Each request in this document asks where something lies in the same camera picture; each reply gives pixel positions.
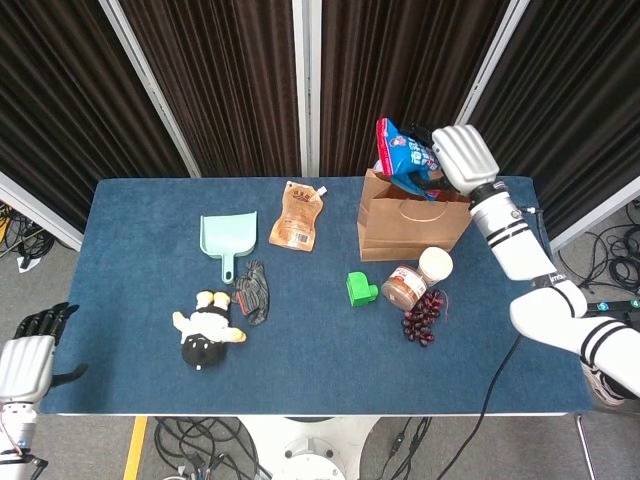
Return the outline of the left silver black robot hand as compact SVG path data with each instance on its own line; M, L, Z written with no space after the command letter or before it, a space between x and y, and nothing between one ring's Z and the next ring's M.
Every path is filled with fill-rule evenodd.
M52 388L77 381L88 370L80 363L68 373L54 374L57 347L67 321L79 309L68 302L26 316L1 352L1 402L40 402Z

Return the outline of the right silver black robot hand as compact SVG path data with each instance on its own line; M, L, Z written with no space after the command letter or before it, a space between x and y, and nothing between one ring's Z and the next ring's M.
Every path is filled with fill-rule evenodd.
M416 195L456 191L468 196L496 180L499 166L483 137L471 124L428 130L413 123L409 136L436 157L439 173L415 171L408 174Z

